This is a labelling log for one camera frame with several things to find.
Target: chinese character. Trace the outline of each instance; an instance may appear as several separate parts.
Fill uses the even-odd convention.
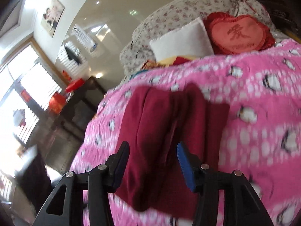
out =
[[[251,38],[250,36],[248,36],[248,35],[244,35],[244,34],[242,34],[241,33],[241,30],[243,29],[243,27],[242,26],[240,26],[239,24],[236,24],[236,25],[234,25],[230,30],[228,30],[228,35],[230,34],[230,33],[233,33],[233,36],[232,36],[232,38],[230,39],[230,40],[234,40],[235,39],[235,37],[236,37],[236,39],[239,39],[240,37],[242,37],[242,38]]]

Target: metal rivet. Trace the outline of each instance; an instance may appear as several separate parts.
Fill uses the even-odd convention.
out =
[[[236,176],[241,176],[243,173],[242,173],[241,171],[239,171],[239,170],[235,170],[235,171],[234,171],[234,174],[235,174]]]
[[[201,164],[201,168],[203,169],[203,170],[208,170],[209,169],[209,165],[208,164]]]
[[[100,164],[100,165],[98,166],[98,169],[99,169],[99,170],[105,170],[105,169],[106,169],[106,164]]]
[[[74,173],[72,171],[69,171],[66,173],[66,177],[72,177],[74,175]]]

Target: pink blanket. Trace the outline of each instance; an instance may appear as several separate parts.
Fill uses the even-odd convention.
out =
[[[219,154],[219,170],[240,169],[249,178],[274,225],[289,225],[301,207],[301,45],[285,40],[262,52],[210,56],[137,75],[110,90],[86,130],[71,170],[91,170],[114,153],[125,107],[139,85],[177,91],[193,82],[211,102],[227,102],[230,113]],[[116,226],[171,225],[155,210],[135,212],[109,195]],[[221,193],[218,225],[222,225]],[[88,213],[84,216],[88,225]]]

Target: picture frame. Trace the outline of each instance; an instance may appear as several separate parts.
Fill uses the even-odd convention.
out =
[[[59,0],[49,0],[41,18],[41,26],[53,37],[65,6]]]

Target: red heart-shaped pillow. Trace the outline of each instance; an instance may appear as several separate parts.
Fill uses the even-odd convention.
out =
[[[249,15],[215,19],[210,30],[213,42],[225,53],[259,50],[266,38],[265,31]]]
[[[204,25],[215,54],[240,54],[275,44],[269,28],[250,15],[232,17],[227,13],[211,13]]]

